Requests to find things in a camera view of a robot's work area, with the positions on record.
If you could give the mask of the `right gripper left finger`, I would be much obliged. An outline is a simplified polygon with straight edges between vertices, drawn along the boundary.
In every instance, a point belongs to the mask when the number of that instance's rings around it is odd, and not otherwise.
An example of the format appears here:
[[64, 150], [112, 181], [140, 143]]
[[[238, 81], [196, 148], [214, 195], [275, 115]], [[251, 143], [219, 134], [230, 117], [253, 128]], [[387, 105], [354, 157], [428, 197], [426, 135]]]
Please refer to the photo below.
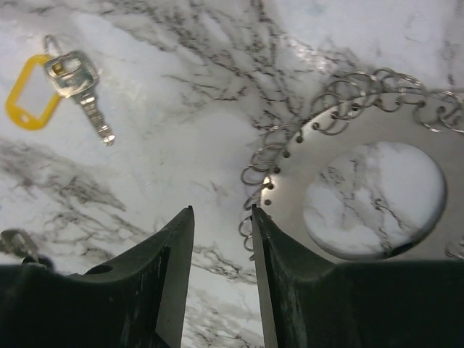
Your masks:
[[179, 347], [194, 211], [84, 274], [36, 263], [1, 268], [3, 347]]

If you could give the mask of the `metal disc with keyrings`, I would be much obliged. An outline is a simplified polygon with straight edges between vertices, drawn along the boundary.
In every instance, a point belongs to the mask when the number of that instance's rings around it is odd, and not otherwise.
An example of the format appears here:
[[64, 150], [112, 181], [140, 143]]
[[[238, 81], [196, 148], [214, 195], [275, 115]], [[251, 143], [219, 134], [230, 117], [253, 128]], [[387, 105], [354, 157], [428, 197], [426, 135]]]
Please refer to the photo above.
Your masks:
[[265, 133], [247, 170], [258, 175], [245, 181], [253, 192], [244, 203], [243, 223], [251, 220], [254, 205], [291, 237], [334, 263], [347, 261], [304, 236], [302, 219], [284, 211], [285, 203], [302, 201], [302, 186], [323, 164], [352, 146], [373, 141], [408, 141], [434, 155], [451, 189], [444, 211], [425, 239], [413, 242], [399, 255], [404, 260], [463, 258], [463, 91], [429, 90], [411, 75], [381, 68], [373, 73], [347, 72], [327, 84], [310, 104], [307, 120], [275, 125]]

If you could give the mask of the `key with yellow tag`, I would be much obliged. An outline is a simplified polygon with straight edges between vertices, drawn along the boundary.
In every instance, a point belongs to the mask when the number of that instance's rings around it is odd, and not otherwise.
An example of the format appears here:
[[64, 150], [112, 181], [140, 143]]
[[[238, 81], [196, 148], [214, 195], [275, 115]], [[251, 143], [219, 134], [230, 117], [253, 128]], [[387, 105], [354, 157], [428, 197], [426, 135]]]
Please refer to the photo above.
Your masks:
[[[31, 56], [23, 65], [4, 108], [9, 119], [28, 131], [44, 128], [62, 99], [72, 99], [86, 114], [102, 143], [111, 146], [116, 135], [97, 104], [96, 85], [99, 74], [88, 55], [81, 50], [64, 53], [58, 40], [47, 34], [42, 40], [43, 53]], [[36, 115], [20, 104], [20, 98], [35, 70], [43, 69], [54, 93]]]

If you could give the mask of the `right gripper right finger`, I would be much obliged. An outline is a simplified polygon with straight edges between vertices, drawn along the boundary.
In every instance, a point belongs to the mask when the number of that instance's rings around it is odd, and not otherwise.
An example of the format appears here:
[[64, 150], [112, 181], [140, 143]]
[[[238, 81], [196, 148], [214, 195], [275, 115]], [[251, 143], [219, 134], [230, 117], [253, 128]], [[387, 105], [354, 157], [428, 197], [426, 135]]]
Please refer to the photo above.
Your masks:
[[461, 347], [461, 261], [332, 263], [252, 209], [266, 347]]

